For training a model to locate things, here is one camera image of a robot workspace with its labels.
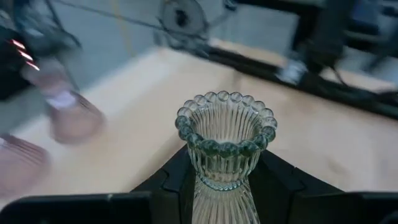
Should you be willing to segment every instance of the wooden table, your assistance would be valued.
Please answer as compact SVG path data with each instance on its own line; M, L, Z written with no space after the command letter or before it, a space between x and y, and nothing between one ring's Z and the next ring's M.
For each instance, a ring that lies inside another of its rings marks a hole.
M284 61L269 52L213 43L272 63ZM361 75L342 75L350 84L391 87ZM48 126L45 116L14 133L44 147L52 157L48 176L24 195L130 191L184 145L174 127L184 101L220 90L250 94L274 111L279 127L269 150L291 164L343 190L398 189L396 121L158 48L83 93L108 120L103 132L86 143L56 143L43 132Z

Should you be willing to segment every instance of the glass vase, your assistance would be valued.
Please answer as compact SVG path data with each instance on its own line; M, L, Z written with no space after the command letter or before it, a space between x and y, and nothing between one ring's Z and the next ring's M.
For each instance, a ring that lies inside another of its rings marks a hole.
M9 134L0 135L0 198L19 195L43 176L47 151Z
M192 223L259 223L248 175L275 138L273 112L252 96L209 92L186 101L175 126L197 172Z
M66 71L57 60L30 64L25 78L43 94L51 120L51 132L60 143L78 143L100 130L103 114L88 100L73 91Z

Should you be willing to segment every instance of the beaded rim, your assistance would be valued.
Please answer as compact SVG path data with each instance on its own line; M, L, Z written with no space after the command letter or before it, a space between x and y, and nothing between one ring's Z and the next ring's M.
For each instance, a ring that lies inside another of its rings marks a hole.
M251 139L243 140L237 144L231 142L218 143L212 139L204 139L200 134L194 132L192 113L200 110L205 105L217 101L226 102L230 100L233 103L241 103L242 106L250 108L255 114L260 116L260 132ZM251 156L257 151L263 151L268 143L275 139L277 121L274 113L261 101L255 101L250 95L242 96L238 92L229 94L227 91L219 93L208 92L204 96L197 95L193 100L184 103L177 112L175 127L178 129L180 138L188 143L189 148L200 147L208 156L219 154L221 157L231 157L237 155Z

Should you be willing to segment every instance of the ribbed glass vase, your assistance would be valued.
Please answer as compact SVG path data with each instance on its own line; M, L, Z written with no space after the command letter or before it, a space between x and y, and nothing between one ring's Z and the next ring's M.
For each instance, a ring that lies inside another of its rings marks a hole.
M197 95L177 115L197 172L192 223L259 223L248 175L275 138L273 112L252 96L221 91Z

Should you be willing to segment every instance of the pink glass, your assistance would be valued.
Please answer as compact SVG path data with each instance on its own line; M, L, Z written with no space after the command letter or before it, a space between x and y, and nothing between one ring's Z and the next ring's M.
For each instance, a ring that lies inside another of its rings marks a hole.
M9 134L0 135L0 197L31 188L47 171L47 151Z
M56 141L64 144L82 142L101 129L103 114L72 90L61 63L52 58L29 65L24 76L44 95Z

